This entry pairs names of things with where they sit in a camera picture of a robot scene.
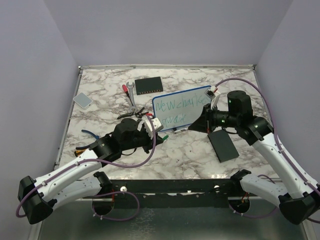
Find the blue framed whiteboard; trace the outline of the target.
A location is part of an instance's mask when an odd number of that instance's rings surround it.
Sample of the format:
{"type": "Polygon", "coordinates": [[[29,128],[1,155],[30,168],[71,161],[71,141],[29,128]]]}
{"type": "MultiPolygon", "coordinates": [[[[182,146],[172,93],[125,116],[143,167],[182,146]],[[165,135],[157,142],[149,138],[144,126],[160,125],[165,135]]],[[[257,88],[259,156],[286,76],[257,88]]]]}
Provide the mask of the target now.
{"type": "Polygon", "coordinates": [[[163,125],[163,131],[191,125],[201,115],[211,99],[205,94],[210,85],[156,96],[152,99],[153,113],[163,125]]]}

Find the white marker pen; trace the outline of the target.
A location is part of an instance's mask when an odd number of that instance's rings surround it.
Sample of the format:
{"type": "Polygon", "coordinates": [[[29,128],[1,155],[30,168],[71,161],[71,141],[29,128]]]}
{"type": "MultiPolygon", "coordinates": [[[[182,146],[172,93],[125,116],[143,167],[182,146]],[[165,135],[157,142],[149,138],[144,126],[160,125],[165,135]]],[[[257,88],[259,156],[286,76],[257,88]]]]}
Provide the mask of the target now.
{"type": "Polygon", "coordinates": [[[181,129],[173,131],[173,133],[177,134],[177,133],[181,133],[181,132],[184,132],[184,131],[187,131],[187,130],[188,130],[188,128],[181,128],[181,129]]]}

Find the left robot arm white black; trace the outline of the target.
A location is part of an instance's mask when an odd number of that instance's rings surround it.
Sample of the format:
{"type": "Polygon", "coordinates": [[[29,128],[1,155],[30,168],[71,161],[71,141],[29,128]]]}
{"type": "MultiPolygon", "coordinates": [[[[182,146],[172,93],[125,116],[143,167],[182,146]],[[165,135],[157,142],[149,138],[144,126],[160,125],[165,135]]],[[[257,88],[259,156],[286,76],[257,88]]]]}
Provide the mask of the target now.
{"type": "Polygon", "coordinates": [[[19,182],[18,207],[15,215],[27,218],[33,225],[50,216],[57,208],[86,197],[106,197],[115,194],[115,188],[100,169],[109,165],[132,169],[146,164],[116,163],[123,152],[143,148],[150,159],[157,145],[163,143],[158,132],[164,127],[160,120],[148,118],[141,128],[131,118],[124,118],[111,134],[91,143],[82,154],[66,165],[33,179],[26,176],[19,182]]]}

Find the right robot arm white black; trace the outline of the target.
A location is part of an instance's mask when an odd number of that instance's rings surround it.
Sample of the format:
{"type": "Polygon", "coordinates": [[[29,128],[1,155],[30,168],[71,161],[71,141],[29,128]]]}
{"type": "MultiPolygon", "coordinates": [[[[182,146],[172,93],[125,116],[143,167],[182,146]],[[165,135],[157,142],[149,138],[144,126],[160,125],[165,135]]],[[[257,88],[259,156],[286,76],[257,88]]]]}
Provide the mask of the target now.
{"type": "Polygon", "coordinates": [[[263,117],[253,114],[251,98],[242,90],[227,94],[228,110],[218,110],[206,104],[199,118],[189,130],[211,133],[217,127],[233,128],[236,134],[258,151],[284,186],[259,178],[248,170],[239,170],[231,176],[229,189],[240,196],[254,194],[279,208],[292,224],[299,225],[320,209],[320,185],[282,148],[275,130],[263,117]]]}

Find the black rectangular block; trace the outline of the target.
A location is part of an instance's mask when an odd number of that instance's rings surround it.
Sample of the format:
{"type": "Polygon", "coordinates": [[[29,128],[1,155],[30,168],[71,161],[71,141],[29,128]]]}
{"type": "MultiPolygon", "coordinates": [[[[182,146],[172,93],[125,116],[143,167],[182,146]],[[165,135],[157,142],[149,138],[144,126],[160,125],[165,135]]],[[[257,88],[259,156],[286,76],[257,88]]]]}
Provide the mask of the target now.
{"type": "Polygon", "coordinates": [[[224,130],[211,132],[207,136],[220,163],[240,156],[229,134],[224,130]]]}

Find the silver wrench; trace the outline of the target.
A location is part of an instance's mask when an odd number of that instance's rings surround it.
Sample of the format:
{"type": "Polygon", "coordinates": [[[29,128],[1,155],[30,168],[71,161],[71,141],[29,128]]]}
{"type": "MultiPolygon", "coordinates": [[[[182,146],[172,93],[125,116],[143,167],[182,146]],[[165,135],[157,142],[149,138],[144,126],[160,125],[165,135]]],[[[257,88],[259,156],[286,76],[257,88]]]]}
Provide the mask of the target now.
{"type": "Polygon", "coordinates": [[[129,83],[129,82],[126,83],[126,87],[128,89],[128,93],[129,93],[129,98],[130,98],[131,103],[132,103],[132,109],[136,112],[137,111],[137,106],[135,104],[135,99],[134,99],[134,91],[133,91],[134,86],[135,86],[134,83],[129,83]]]}

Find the small white square device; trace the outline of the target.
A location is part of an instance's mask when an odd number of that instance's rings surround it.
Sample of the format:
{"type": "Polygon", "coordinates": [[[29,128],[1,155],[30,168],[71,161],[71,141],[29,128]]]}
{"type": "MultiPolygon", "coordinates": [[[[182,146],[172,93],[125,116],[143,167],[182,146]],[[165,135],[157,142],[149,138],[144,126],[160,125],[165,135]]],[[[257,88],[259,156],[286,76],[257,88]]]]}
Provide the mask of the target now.
{"type": "Polygon", "coordinates": [[[85,95],[83,92],[77,94],[73,101],[82,109],[87,109],[91,106],[93,103],[93,100],[89,98],[87,95],[85,95]]]}

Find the black handled pliers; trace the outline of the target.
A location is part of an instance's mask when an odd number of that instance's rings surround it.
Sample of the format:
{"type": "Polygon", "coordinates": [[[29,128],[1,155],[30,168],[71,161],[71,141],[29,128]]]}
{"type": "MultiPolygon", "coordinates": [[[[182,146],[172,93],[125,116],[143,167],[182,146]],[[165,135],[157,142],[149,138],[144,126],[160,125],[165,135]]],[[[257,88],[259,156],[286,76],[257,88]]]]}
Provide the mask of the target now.
{"type": "Polygon", "coordinates": [[[123,118],[128,118],[128,117],[132,117],[132,116],[135,116],[136,118],[138,119],[141,119],[143,116],[145,116],[146,114],[148,114],[149,112],[146,111],[144,112],[145,108],[142,107],[139,111],[131,111],[129,113],[125,113],[125,114],[122,114],[120,116],[117,117],[117,119],[123,119],[123,118]]]}

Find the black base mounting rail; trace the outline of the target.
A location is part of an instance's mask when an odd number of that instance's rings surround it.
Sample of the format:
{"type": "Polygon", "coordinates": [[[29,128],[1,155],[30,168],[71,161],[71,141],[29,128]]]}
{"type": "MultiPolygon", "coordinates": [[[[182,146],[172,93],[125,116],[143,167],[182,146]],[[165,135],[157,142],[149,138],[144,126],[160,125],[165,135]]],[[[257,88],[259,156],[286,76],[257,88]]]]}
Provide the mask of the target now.
{"type": "Polygon", "coordinates": [[[227,208],[245,195],[230,179],[115,180],[93,195],[93,202],[115,209],[227,208]]]}

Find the black network switch box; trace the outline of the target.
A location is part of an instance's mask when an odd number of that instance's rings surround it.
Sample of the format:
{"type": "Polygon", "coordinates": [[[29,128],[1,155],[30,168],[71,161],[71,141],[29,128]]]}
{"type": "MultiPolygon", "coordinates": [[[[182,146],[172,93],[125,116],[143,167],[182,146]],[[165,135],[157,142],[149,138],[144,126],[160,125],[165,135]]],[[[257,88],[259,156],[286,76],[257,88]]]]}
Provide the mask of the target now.
{"type": "Polygon", "coordinates": [[[136,79],[134,84],[137,95],[159,93],[163,91],[163,84],[160,76],[136,79]]]}

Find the orange handled screwdriver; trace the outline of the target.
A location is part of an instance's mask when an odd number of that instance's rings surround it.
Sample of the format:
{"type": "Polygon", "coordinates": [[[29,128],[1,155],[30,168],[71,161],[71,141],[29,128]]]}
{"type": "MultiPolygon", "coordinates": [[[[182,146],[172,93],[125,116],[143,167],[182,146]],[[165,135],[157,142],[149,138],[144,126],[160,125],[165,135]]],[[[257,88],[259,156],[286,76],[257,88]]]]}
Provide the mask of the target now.
{"type": "Polygon", "coordinates": [[[76,157],[78,157],[79,155],[81,155],[85,150],[87,150],[88,147],[76,147],[75,150],[74,150],[74,155],[76,157]]]}

